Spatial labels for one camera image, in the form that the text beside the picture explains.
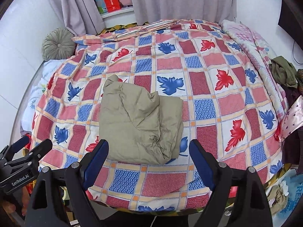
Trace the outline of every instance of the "gray pillow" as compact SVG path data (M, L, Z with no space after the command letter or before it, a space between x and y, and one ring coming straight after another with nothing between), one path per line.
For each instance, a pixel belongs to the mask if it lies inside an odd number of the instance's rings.
M52 31L43 43L43 59L62 60L74 55L76 44L71 40L74 37L66 28L57 28Z

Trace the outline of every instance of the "crumpled beige fabric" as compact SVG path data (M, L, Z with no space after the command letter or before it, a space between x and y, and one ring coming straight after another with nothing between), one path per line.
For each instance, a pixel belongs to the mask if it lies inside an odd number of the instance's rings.
M277 212L281 211L286 207L288 196L283 195L281 187L275 185L272 187L272 190L267 197L268 200L275 199L274 203L270 208L272 215L275 215Z
M104 83L99 114L99 138L109 143L108 159L164 165L179 155L183 132L183 101L159 96L145 88L119 82Z

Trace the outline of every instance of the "red maple leaf print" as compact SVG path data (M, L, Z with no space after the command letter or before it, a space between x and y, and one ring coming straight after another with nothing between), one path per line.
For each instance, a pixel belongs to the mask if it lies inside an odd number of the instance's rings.
M263 51L264 48L257 46L257 49L256 49L256 50L257 50L257 51L258 51L258 50Z
M96 198L94 199L94 197L92 196L92 194L89 192L89 190L86 190L85 191L86 195L87 195L87 198L90 200L90 201L95 201L98 196L96 196Z
M31 129L33 130L35 127L35 119L38 117L38 114L36 115L36 113L34 114L34 118L33 118L33 122L31 123Z
M274 138L277 142L280 142L280 134L281 134L281 128L282 128L282 120L278 123L278 127L274 133Z
M51 89L51 87L53 85L54 77L55 77L55 72L47 84L47 87L46 87L47 89Z
M190 29L198 29L198 26L196 24L191 23L189 28Z
M229 196L228 198L234 198L237 195L238 186L230 187Z
M233 81L232 77L228 75L228 70L226 73L225 71L218 69L217 78L219 81L216 83L215 90L221 90L223 88L223 86L225 86L227 88L228 84L234 85L234 81Z
M29 138L29 142L28 142L28 144L26 144L26 145L24 146L24 148L27 148L27 149L29 150L30 147L31 147L31 134L26 133L25 136L27 136L27 137Z
M121 57L123 57L125 55L130 54L131 52L129 52L128 49L121 49L121 51L118 53L118 56L113 59L113 62L115 62L116 60L120 59Z
M232 123L234 126L232 127L233 129L230 130L231 139L227 143L225 152L228 152L232 147L235 147L245 136L245 131L241 128L242 120L233 120Z
M125 79L124 81L121 78L118 78L118 82L126 82L127 79Z
M93 152L94 148L97 146L99 142L99 136L97 136L97 139L94 143L89 144L89 146L85 149L87 152Z
M208 40L203 40L202 39L202 48L200 51L206 51L206 50L210 50L212 47L214 48L216 45L214 42L212 42L212 40L208 41Z

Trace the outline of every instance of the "white curtain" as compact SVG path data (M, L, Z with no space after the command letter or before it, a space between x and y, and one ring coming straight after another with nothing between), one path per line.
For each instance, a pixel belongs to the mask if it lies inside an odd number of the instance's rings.
M236 0L132 0L138 25L159 19L204 19L221 22L236 17Z
M94 0L49 0L55 13L75 35L96 35L104 28Z

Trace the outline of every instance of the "plaid fabric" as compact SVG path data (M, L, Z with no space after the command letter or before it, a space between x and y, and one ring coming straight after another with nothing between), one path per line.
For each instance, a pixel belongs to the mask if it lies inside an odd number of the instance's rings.
M198 139L233 168L254 166L266 182L273 176L271 166L281 160L281 144L272 139L278 118L255 65L220 25L193 20L163 24L75 38L87 47L77 47L44 92L35 111L31 148L52 140L53 150L41 167L63 168L81 160L98 141L102 87L112 74L150 92L179 96L185 104L186 150L163 166L106 160L89 191L112 207L188 214L191 208L200 211L210 197L189 156L189 142Z

